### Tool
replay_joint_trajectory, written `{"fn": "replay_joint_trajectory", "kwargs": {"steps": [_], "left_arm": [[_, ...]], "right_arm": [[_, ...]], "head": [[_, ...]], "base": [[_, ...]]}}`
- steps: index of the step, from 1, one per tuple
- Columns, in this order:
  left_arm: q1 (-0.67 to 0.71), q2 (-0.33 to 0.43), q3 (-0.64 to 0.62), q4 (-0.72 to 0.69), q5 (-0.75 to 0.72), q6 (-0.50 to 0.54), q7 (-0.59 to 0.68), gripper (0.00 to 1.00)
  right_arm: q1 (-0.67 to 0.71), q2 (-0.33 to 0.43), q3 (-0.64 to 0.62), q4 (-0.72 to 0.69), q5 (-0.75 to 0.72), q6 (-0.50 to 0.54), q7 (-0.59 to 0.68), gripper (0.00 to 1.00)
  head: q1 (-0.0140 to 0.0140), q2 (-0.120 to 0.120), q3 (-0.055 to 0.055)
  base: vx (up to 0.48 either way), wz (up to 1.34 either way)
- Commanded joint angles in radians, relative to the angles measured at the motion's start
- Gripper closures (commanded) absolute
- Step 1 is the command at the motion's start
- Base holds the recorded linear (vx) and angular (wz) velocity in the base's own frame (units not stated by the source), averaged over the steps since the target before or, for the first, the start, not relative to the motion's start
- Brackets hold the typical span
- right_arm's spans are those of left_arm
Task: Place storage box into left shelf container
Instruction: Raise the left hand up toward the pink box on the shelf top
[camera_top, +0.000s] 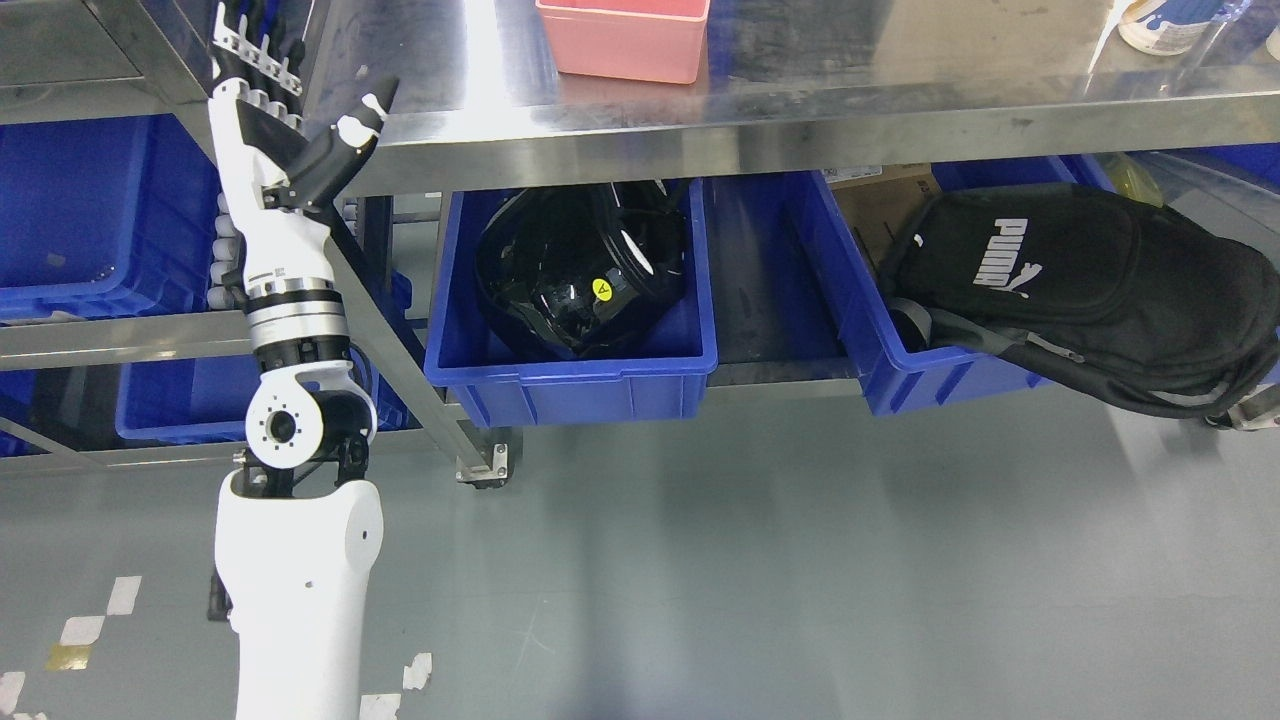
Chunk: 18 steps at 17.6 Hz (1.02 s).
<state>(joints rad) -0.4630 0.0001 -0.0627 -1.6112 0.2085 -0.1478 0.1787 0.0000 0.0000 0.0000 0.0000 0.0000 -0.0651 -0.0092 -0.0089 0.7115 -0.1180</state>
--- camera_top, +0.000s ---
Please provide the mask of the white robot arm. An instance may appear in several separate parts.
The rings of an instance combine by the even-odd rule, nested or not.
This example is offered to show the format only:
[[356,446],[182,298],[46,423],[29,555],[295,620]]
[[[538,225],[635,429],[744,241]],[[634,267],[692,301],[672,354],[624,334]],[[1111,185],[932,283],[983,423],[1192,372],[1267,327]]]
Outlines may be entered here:
[[256,278],[244,315],[259,387],[218,495],[215,569],[238,638],[238,719],[355,719],[384,519],[366,478],[378,410],[352,377],[340,293]]

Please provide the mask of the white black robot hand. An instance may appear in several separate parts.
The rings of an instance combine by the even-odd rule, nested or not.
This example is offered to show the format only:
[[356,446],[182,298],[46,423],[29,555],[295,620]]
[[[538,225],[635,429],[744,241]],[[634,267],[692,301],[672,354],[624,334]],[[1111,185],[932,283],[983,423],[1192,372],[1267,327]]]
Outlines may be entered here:
[[224,287],[241,307],[329,292],[338,200],[375,152],[401,79],[369,77],[348,110],[307,135],[305,38],[265,1],[219,1],[211,18],[206,108],[221,223],[239,241]]

